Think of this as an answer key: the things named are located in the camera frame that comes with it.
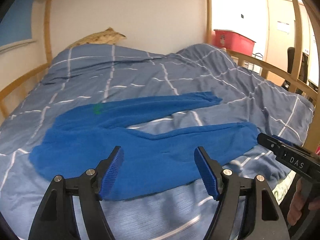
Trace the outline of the person right hand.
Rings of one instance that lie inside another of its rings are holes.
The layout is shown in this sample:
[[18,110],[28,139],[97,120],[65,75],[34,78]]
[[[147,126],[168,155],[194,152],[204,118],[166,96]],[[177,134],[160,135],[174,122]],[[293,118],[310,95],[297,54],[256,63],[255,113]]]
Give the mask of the person right hand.
[[[302,215],[302,208],[305,204],[305,200],[303,199],[301,194],[302,186],[303,186],[303,182],[302,182],[302,178],[300,178],[297,181],[296,191],[295,191],[295,194],[293,195],[289,212],[287,214],[287,221],[291,226],[294,226],[297,223],[297,221],[301,218],[301,215]],[[319,210],[319,207],[320,207],[319,197],[316,197],[312,202],[309,203],[308,209],[310,211]]]

